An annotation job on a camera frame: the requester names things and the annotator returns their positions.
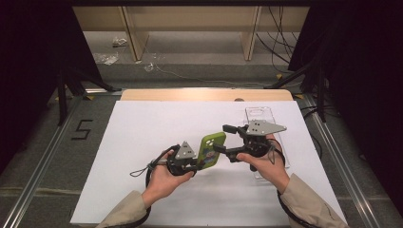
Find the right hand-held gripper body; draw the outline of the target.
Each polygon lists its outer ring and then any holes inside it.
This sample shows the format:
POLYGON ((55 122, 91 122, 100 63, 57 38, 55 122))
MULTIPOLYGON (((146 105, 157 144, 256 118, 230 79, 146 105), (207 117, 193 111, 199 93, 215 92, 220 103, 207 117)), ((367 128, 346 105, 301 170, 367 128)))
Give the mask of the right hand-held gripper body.
POLYGON ((238 162, 237 155, 239 153, 247 153, 255 158, 266 155, 272 147, 266 136, 286 130, 283 125, 269 123, 265 120, 252 120, 249 124, 237 126, 237 128, 237 134, 243 139, 243 146, 227 150, 227 157, 230 162, 238 162))

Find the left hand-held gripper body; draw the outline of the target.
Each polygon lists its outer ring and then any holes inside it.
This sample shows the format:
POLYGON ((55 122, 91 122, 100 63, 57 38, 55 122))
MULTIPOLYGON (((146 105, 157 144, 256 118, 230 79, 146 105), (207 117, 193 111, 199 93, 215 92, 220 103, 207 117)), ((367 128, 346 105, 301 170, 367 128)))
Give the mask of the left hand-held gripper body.
POLYGON ((187 172, 197 171, 196 153, 187 142, 174 145, 174 152, 167 157, 167 168, 173 176, 182 176, 187 172))

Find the green cartoon phone case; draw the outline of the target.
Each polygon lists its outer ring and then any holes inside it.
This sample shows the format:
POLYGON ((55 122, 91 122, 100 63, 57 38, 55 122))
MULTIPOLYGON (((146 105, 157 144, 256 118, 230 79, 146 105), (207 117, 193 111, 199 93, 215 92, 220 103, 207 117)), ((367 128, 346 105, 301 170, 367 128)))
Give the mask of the green cartoon phone case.
POLYGON ((220 156, 220 152, 214 150, 214 144, 224 145, 226 135, 224 132, 209 134, 201 139, 197 166, 199 170, 203 170, 214 166, 220 156))

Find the clear plastic tray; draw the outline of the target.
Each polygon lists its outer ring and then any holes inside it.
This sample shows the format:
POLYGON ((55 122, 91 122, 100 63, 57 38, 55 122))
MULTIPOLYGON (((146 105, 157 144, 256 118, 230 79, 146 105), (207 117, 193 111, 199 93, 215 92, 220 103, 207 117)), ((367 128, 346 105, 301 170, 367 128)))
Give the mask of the clear plastic tray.
MULTIPOLYGON (((245 108, 245 124, 249 124, 252 120, 265 120, 272 124, 277 124, 275 118, 273 117, 272 109, 268 106, 255 106, 255 107, 246 107, 245 108)), ((280 139, 276 137, 276 134, 273 133, 275 138, 280 143, 280 139)), ((287 166, 287 160, 284 157, 283 149, 282 149, 283 160, 285 162, 285 166, 287 166)))

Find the person's left hand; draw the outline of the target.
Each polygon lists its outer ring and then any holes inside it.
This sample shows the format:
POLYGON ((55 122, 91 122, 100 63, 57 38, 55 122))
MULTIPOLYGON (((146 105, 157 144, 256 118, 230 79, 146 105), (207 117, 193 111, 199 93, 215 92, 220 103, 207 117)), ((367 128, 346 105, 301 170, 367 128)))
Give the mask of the person's left hand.
POLYGON ((189 181, 193 176, 193 172, 173 176, 164 164, 158 164, 151 172, 150 182, 142 192, 145 208, 148 209, 156 201, 168 197, 177 187, 189 181))

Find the person's right hand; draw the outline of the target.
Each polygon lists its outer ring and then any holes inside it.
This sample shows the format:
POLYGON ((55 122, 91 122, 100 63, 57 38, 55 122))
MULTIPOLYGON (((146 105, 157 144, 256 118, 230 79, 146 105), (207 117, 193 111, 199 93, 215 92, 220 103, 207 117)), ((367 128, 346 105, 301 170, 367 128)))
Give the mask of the person's right hand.
POLYGON ((237 159, 254 166, 259 171, 260 175, 270 181, 282 194, 290 181, 285 171, 282 147, 273 134, 267 135, 266 139, 275 147, 274 149, 270 149, 266 155, 255 158, 246 153, 239 153, 237 159))

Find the white paper sheet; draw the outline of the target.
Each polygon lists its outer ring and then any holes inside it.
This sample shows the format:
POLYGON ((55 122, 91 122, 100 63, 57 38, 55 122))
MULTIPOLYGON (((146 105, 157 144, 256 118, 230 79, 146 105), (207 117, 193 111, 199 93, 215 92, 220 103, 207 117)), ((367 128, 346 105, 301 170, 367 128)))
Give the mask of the white paper sheet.
MULTIPOLYGON (((129 192, 144 190, 144 177, 133 177, 132 172, 174 144, 188 142, 197 149, 202 137, 221 131, 224 125, 244 125, 247 109, 259 106, 258 102, 117 102, 72 223, 97 225, 129 192)), ((297 103, 266 102, 264 107, 276 124, 286 128, 277 138, 288 173, 302 178, 339 212, 297 103)), ((221 156, 215 166, 156 202, 145 226, 284 227, 288 223, 274 186, 251 172, 248 164, 221 156)))

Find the black metal stand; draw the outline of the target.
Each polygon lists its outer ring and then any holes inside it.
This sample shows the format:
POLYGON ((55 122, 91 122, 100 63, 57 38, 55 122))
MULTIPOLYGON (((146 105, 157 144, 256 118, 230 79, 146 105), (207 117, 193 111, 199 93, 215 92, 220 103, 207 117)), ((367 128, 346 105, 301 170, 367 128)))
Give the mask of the black metal stand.
POLYGON ((278 89, 286 84, 292 82, 299 76, 304 75, 304 79, 301 83, 300 89, 303 93, 311 92, 314 87, 317 88, 317 114, 319 118, 325 123, 324 114, 324 93, 325 93, 325 74, 323 71, 323 66, 318 60, 312 60, 308 64, 304 65, 297 71, 286 76, 279 82, 269 85, 270 89, 278 89))
POLYGON ((67 119, 67 94, 66 88, 74 96, 83 96, 86 90, 82 81, 90 81, 92 84, 103 88, 108 92, 121 91, 120 88, 106 84, 101 77, 96 78, 81 69, 73 66, 63 66, 57 75, 57 91, 59 104, 59 125, 62 125, 67 119))

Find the beige wooden shelf unit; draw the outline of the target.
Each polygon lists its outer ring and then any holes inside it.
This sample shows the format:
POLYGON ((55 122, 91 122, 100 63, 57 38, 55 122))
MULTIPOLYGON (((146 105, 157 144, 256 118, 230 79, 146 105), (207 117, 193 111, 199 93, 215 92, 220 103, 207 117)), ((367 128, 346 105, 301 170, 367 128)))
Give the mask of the beige wooden shelf unit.
POLYGON ((302 31, 307 7, 75 7, 84 31, 123 31, 132 58, 142 59, 151 31, 234 31, 244 59, 253 56, 257 32, 302 31))

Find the black curtain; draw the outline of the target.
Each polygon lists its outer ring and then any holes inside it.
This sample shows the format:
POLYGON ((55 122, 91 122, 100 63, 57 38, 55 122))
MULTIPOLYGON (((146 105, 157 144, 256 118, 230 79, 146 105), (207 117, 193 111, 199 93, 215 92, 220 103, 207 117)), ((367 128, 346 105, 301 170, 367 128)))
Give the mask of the black curtain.
POLYGON ((336 108, 403 217, 403 0, 302 0, 290 68, 320 58, 336 108))
POLYGON ((0 173, 29 137, 63 77, 102 77, 71 0, 0 0, 0 173))

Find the aluminium floor rail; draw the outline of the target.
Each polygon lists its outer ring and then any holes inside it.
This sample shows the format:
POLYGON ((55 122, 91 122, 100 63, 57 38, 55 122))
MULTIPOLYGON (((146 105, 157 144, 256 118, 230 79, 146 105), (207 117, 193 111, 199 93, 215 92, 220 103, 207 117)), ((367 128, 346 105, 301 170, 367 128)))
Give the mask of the aluminium floor rail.
POLYGON ((29 208, 40 182, 45 176, 48 167, 62 142, 62 139, 66 135, 70 120, 82 100, 82 96, 73 97, 71 99, 67 115, 60 123, 57 124, 55 130, 52 132, 51 139, 48 141, 47 147, 44 150, 41 159, 37 162, 35 169, 29 176, 28 182, 16 194, 17 200, 10 208, 9 213, 6 216, 6 220, 0 225, 0 228, 18 228, 22 218, 29 208))
POLYGON ((372 205, 365 197, 359 184, 357 183, 352 170, 344 159, 329 127, 324 122, 323 114, 314 114, 313 119, 317 125, 318 131, 325 142, 330 155, 336 165, 337 171, 346 186, 350 197, 355 204, 358 214, 361 216, 366 228, 380 228, 380 223, 374 214, 372 205))

